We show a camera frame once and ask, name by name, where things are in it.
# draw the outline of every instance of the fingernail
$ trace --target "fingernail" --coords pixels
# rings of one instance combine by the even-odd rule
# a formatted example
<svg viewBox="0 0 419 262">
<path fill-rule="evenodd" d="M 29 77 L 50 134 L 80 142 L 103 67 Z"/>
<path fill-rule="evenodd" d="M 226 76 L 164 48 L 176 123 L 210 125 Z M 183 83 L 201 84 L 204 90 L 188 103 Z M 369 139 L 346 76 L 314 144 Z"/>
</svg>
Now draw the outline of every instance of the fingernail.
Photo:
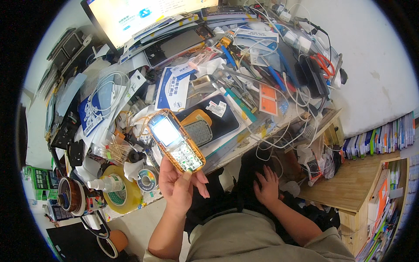
<svg viewBox="0 0 419 262">
<path fill-rule="evenodd" d="M 183 174 L 182 177 L 185 180 L 189 181 L 191 179 L 191 176 L 192 176 L 192 171 L 188 169 L 188 170 L 186 170 L 186 172 Z"/>
</svg>

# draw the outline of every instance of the orange phone frame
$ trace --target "orange phone frame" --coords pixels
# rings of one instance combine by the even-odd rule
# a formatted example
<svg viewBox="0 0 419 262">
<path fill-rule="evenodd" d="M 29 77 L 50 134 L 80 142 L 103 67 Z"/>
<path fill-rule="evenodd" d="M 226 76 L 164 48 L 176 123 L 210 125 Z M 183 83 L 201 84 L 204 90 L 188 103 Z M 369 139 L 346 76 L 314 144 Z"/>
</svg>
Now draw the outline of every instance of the orange phone frame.
<svg viewBox="0 0 419 262">
<path fill-rule="evenodd" d="M 183 135 L 183 137 L 186 137 L 185 141 L 186 143 L 192 148 L 192 151 L 195 153 L 195 155 L 199 158 L 199 160 L 201 160 L 202 162 L 202 166 L 198 167 L 197 169 L 193 170 L 192 172 L 196 172 L 202 169 L 202 167 L 205 165 L 205 157 L 204 155 L 201 153 L 201 151 L 199 150 L 199 148 L 196 146 L 195 142 L 191 139 L 191 137 L 189 136 L 189 134 L 185 131 L 185 129 L 183 128 L 182 124 L 180 123 L 179 119 L 175 116 L 175 114 L 173 114 L 173 112 L 168 109 L 168 108 L 163 108 L 161 110 L 159 110 L 158 112 L 156 112 L 154 114 L 154 116 L 156 115 L 163 115 L 164 113 L 170 114 L 173 119 L 176 120 L 176 122 L 179 124 L 180 128 L 179 131 L 180 133 Z M 169 154 L 168 152 L 166 152 L 165 150 L 165 146 L 163 145 L 163 143 L 161 142 L 157 142 L 156 138 L 154 137 L 153 133 L 151 132 L 151 129 L 148 126 L 147 123 L 147 130 L 150 133 L 151 137 L 154 139 L 154 141 L 156 141 L 158 147 L 160 148 L 160 150 L 169 158 L 170 162 L 172 162 L 172 164 L 181 172 L 185 172 L 186 170 L 184 170 L 182 168 L 182 166 L 175 160 L 174 157 L 171 156 L 171 154 Z"/>
</svg>

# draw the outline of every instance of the person's lap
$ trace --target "person's lap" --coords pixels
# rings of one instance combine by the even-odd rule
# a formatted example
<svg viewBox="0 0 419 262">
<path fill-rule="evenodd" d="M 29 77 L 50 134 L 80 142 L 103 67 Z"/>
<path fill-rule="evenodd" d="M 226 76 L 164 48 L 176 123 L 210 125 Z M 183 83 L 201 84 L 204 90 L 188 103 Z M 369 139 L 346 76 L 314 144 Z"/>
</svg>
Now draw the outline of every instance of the person's lap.
<svg viewBox="0 0 419 262">
<path fill-rule="evenodd" d="M 218 176 L 222 174 L 223 169 L 218 169 L 207 176 L 209 183 L 207 189 L 210 198 L 204 199 L 196 188 L 192 199 L 192 206 L 186 214 L 185 231 L 188 236 L 198 224 L 204 224 L 205 219 L 218 214 L 222 211 L 237 208 L 241 210 L 248 209 L 261 213 L 269 217 L 276 226 L 277 233 L 289 244 L 293 244 L 293 240 L 286 233 L 282 225 L 276 217 L 257 199 L 253 190 L 253 181 L 258 181 L 255 172 L 264 174 L 263 165 L 272 166 L 272 161 L 263 161 L 255 156 L 256 148 L 248 151 L 242 157 L 241 168 L 237 178 L 237 184 L 231 193 L 224 193 Z M 258 156 L 268 158 L 269 151 L 259 151 Z"/>
</svg>

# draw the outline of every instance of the plastic bag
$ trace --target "plastic bag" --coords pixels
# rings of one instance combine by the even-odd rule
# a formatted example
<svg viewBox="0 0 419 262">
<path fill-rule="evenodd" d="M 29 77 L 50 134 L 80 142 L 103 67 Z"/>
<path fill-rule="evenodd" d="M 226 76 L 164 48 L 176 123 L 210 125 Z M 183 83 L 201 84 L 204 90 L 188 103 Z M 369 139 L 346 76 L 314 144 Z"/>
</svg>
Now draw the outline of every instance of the plastic bag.
<svg viewBox="0 0 419 262">
<path fill-rule="evenodd" d="M 131 150 L 133 147 L 127 141 L 109 132 L 102 144 L 100 156 L 117 166 L 123 166 Z"/>
</svg>

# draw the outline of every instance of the computer monitor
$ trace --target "computer monitor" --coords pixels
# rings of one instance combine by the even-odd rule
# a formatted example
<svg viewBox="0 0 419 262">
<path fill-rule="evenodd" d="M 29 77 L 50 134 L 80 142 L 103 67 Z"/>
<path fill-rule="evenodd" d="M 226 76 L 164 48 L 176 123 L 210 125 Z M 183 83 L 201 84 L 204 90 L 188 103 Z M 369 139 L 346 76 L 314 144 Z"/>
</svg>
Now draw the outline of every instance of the computer monitor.
<svg viewBox="0 0 419 262">
<path fill-rule="evenodd" d="M 81 5 L 119 54 L 132 35 L 165 16 L 218 5 L 219 0 L 83 0 Z"/>
</svg>

